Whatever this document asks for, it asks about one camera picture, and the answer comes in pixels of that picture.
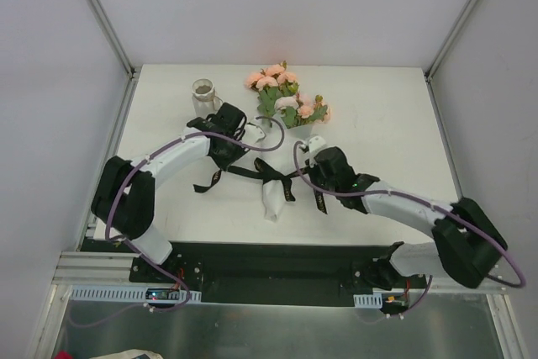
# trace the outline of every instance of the tabletop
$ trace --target tabletop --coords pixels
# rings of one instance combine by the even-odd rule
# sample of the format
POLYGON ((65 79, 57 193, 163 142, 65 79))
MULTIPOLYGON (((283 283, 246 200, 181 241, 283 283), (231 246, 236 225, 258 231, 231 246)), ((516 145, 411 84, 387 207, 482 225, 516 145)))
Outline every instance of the tabletop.
MULTIPOLYGON (((134 93, 118 155, 144 155, 179 136, 195 117, 191 86, 210 79, 218 95, 257 115, 257 97, 243 81, 260 66, 144 65, 134 93)), ((300 90, 322 94, 332 119, 316 124, 314 133, 339 146, 355 172, 375 175, 394 187, 425 197, 455 201, 446 151, 435 119, 423 72, 419 68, 289 66, 300 90)), ((252 167, 257 152, 242 166, 252 167)), ((343 208, 325 197, 329 214, 316 209, 312 190, 293 180, 294 203, 287 203, 277 222, 264 219, 261 183, 224 173, 209 192, 217 170, 209 157, 178 172, 156 193, 154 224, 169 240, 300 245, 390 245, 403 240, 430 240, 417 230, 373 215, 343 208)), ((98 222, 94 237, 104 238, 98 222)))

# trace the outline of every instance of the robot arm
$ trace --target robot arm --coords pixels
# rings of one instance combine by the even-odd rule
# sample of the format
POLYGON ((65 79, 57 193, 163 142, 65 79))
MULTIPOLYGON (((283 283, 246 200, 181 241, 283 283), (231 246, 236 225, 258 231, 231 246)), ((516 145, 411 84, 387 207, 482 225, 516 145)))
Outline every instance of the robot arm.
POLYGON ((314 185, 336 193, 367 193, 360 197, 337 197, 346 208, 396 220, 434 239, 435 243, 392 245, 384 256, 361 271, 361 278, 373 287, 389 290, 402 277, 427 273, 448 274, 467 288, 477 288, 488 275, 501 257, 499 252, 481 236, 465 231, 455 220, 434 210, 434 206, 472 223, 507 248, 502 236, 472 199, 448 203, 411 193, 405 193, 410 198, 394 198, 393 194, 402 191, 377 177, 356 174, 344 152, 338 147, 327 147, 320 136, 310 138, 306 150, 314 185))
POLYGON ((181 169, 205 156, 210 156, 220 169, 226 170, 247 152, 247 149, 227 140, 202 135, 188 137, 197 132, 219 133, 248 145, 254 145, 265 137, 256 122, 246 123, 243 112, 224 103, 215 115, 190 121, 182 134, 184 141, 162 153, 154 153, 157 156, 153 159, 141 156, 126 161, 118 156, 112 157, 103 169, 92 201, 92 213, 106 223, 122 182, 138 163, 149 161, 135 173, 119 200, 112 226, 158 265, 165 263, 172 246, 152 224, 156 189, 181 169))

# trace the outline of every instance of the red object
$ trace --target red object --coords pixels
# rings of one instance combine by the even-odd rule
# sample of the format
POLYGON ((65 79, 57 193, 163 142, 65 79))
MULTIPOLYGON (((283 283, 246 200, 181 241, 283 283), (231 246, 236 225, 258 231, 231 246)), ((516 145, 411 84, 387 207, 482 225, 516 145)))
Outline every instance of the red object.
POLYGON ((54 359, 73 359, 73 356, 67 352, 61 351, 58 355, 54 356, 54 359))

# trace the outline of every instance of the white wall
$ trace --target white wall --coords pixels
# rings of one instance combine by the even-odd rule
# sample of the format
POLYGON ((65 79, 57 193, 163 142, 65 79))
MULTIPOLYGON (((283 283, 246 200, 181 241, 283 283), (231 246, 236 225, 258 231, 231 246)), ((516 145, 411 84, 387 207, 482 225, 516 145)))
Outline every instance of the white wall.
POLYGON ((125 85, 85 0, 0 0, 0 356, 23 358, 125 85))
POLYGON ((466 0, 101 0, 143 63, 428 67, 466 0))
POLYGON ((490 214, 528 277, 512 299, 538 357, 538 2, 483 0, 434 91, 463 192, 490 214))

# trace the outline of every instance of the black strap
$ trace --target black strap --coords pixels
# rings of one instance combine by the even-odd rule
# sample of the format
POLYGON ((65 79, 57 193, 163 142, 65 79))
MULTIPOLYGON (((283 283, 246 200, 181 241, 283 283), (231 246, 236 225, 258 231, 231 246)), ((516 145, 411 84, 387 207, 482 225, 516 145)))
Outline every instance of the black strap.
MULTIPOLYGON (((254 160, 254 168, 256 169, 256 172, 249 170, 248 168, 230 166, 228 167, 227 172, 230 172, 237 176, 251 178, 254 180, 262 180, 264 184, 270 181, 280 181, 284 189, 284 198, 286 199, 286 201, 295 202, 297 200, 292 194, 292 179, 295 177, 298 177, 297 172, 292 172, 285 176, 281 172, 278 172, 277 170, 272 168, 269 164, 267 164, 265 161, 263 161, 260 158, 256 158, 254 160)), ((308 169, 309 167, 306 166, 305 168, 301 169, 301 172, 303 174, 307 174, 308 169)), ((222 170, 218 170, 217 172, 213 174, 213 177, 211 178, 211 184, 208 185, 207 187, 202 186, 202 185, 193 185, 194 192, 206 193, 220 181, 221 177, 222 177, 222 170)), ((327 208, 325 207, 325 200, 323 198, 323 193, 319 193, 318 191, 314 190, 314 196, 316 199, 316 205, 318 207, 318 210, 320 210, 324 214, 327 214, 327 208)))

